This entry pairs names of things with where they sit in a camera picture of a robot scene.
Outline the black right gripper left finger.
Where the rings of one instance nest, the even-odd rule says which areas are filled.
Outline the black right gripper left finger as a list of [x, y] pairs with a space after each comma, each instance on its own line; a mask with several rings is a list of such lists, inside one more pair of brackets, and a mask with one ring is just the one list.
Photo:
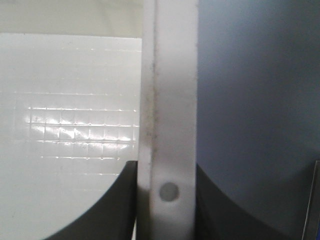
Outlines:
[[48, 240], [130, 240], [137, 213], [137, 161], [127, 161], [107, 192]]

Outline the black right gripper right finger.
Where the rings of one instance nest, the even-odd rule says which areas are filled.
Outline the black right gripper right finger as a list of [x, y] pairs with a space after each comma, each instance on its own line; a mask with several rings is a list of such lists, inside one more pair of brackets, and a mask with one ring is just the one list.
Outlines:
[[196, 166], [197, 240], [293, 240], [283, 181], [260, 168]]

